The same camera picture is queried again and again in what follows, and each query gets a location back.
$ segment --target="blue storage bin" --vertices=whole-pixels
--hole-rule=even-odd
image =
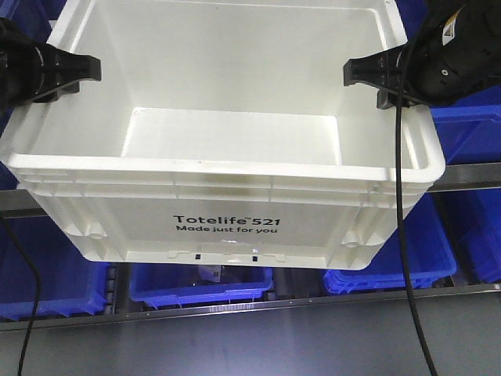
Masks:
[[[158,308],[256,299],[271,287],[271,268],[222,266],[217,283],[205,280],[196,265],[134,264],[129,293],[133,301]]]
[[[10,224],[41,274],[38,316],[104,310],[106,263],[84,259],[49,217],[12,219]],[[0,228],[0,317],[30,316],[34,292],[30,268]]]
[[[442,193],[440,198],[477,278],[501,280],[501,189]]]
[[[424,0],[398,0],[407,36],[424,20]],[[450,107],[431,109],[448,165],[501,161],[501,86],[463,98]]]
[[[37,42],[45,42],[52,31],[41,0],[0,0],[0,17],[14,21]]]
[[[0,190],[14,190],[16,186],[16,178],[11,171],[0,162]]]
[[[431,287],[439,278],[456,272],[456,260],[431,196],[424,195],[405,219],[411,279],[415,288]],[[395,232],[363,270],[327,270],[324,284],[329,294],[377,288],[404,287],[400,246]]]
[[[44,0],[43,4],[49,20],[57,20],[66,4],[66,0]]]

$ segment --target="metal rail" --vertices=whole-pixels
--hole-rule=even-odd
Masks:
[[[501,187],[501,162],[447,166],[428,192]],[[26,190],[0,190],[0,214],[6,218],[45,215]]]
[[[429,192],[472,190],[495,187],[501,187],[501,163],[462,164],[447,166],[445,174],[429,189]],[[38,203],[26,190],[0,191],[0,214],[6,218],[46,215],[43,209],[41,209]],[[276,286],[278,288],[272,293],[272,297],[267,302],[239,302],[161,309],[157,311],[143,311],[143,307],[140,303],[132,302],[128,298],[128,276],[130,274],[129,266],[130,265],[126,263],[116,265],[116,280],[114,281],[113,297],[109,312],[105,312],[101,316],[80,316],[38,320],[34,325],[34,329],[111,324],[140,320],[172,319],[187,316],[205,316],[255,310],[289,309],[307,306],[335,305],[341,303],[406,299],[404,291],[381,291],[308,298],[308,291],[303,282],[305,282],[305,280],[311,280],[312,278],[298,269],[291,272],[287,278],[283,273],[277,272],[277,275],[274,276],[276,282],[278,282],[280,278],[284,281],[276,283],[276,285],[280,284],[281,286]],[[448,282],[445,285],[449,285],[449,287],[443,287],[443,285],[444,284],[442,284],[442,287],[415,290],[415,295],[417,298],[436,298],[443,296],[483,294],[501,291],[501,284],[476,284],[476,281],[464,276],[462,268],[460,268],[459,272],[455,276],[448,279]],[[24,322],[5,322],[0,323],[0,332],[22,331],[25,327],[26,323]]]
[[[501,284],[479,284],[474,286],[428,288],[423,290],[415,290],[414,294],[417,298],[437,298],[445,296],[485,294],[495,292],[501,292]],[[177,309],[161,309],[157,311],[145,311],[137,313],[118,313],[114,315],[112,314],[102,316],[82,316],[38,320],[35,321],[34,330],[48,327],[103,325],[142,320],[174,319],[179,317],[206,316],[223,313],[241,313],[270,309],[290,309],[307,306],[323,306],[342,303],[363,303],[403,299],[406,299],[405,291],[383,291],[353,295],[324,296],[318,298],[275,300],[271,302],[247,302]],[[23,331],[25,329],[25,322],[0,324],[0,333],[7,331]]]

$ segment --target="small item in bin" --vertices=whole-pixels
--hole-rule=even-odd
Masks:
[[[198,273],[202,280],[208,280],[218,284],[221,282],[221,266],[220,265],[198,265]]]

